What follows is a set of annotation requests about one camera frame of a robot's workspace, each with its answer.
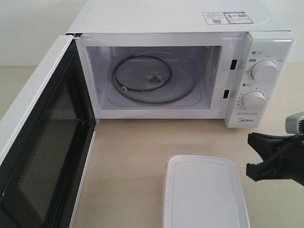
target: barcode sticker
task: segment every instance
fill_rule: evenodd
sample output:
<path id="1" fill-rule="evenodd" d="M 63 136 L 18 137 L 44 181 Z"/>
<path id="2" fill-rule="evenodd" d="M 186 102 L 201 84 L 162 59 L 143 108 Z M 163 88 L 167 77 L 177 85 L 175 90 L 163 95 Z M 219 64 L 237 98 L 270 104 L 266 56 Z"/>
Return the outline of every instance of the barcode sticker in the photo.
<path id="1" fill-rule="evenodd" d="M 253 24 L 245 12 L 224 12 L 229 24 Z"/>
<path id="2" fill-rule="evenodd" d="M 203 15 L 208 25 L 229 24 L 223 12 L 206 12 Z"/>

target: midea logo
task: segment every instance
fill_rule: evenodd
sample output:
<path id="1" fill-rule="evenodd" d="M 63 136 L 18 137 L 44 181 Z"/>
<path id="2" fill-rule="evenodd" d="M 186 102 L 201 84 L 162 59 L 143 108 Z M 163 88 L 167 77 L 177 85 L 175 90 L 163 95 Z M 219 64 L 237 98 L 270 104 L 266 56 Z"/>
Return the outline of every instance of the midea logo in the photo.
<path id="1" fill-rule="evenodd" d="M 250 120 L 250 119 L 243 119 L 243 118 L 239 118 L 238 121 L 239 121 L 239 122 L 253 122 L 253 120 Z"/>

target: timer knob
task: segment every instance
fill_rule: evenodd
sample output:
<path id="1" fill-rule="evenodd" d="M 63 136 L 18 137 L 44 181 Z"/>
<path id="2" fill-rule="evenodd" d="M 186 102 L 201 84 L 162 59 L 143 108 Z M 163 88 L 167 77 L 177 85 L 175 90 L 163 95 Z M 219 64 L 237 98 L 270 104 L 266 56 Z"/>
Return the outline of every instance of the timer knob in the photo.
<path id="1" fill-rule="evenodd" d="M 254 91 L 246 94 L 242 98 L 242 104 L 243 106 L 252 111 L 258 111 L 262 109 L 265 106 L 265 97 L 264 94 L 262 94 L 259 91 Z"/>
<path id="2" fill-rule="evenodd" d="M 258 62 L 251 69 L 251 76 L 257 82 L 273 81 L 277 76 L 278 70 L 273 61 L 264 60 Z"/>

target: beige table surface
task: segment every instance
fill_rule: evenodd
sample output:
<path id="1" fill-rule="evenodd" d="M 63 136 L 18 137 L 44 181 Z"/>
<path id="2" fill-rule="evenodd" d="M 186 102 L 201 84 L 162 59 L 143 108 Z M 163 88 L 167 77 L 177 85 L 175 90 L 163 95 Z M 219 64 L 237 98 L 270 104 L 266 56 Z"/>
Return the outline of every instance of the beige table surface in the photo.
<path id="1" fill-rule="evenodd" d="M 0 118 L 32 70 L 0 68 Z M 16 72 L 24 78 L 7 80 Z M 232 160 L 252 228 L 304 228 L 303 186 L 292 180 L 254 182 L 245 175 L 248 162 L 261 161 L 247 145 L 247 134 L 284 135 L 285 118 L 300 111 L 304 64 L 288 64 L 257 129 L 228 129 L 223 120 L 103 120 L 96 126 L 74 228 L 161 228 L 164 165 L 176 154 Z"/>

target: control panel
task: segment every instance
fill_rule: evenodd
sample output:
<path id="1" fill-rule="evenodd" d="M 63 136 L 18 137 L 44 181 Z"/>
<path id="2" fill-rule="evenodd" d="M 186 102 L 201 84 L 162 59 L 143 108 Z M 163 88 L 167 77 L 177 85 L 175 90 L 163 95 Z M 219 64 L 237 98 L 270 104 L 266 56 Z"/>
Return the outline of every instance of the control panel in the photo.
<path id="1" fill-rule="evenodd" d="M 289 31 L 249 32 L 251 41 L 228 127 L 258 127 L 286 65 L 294 38 Z"/>

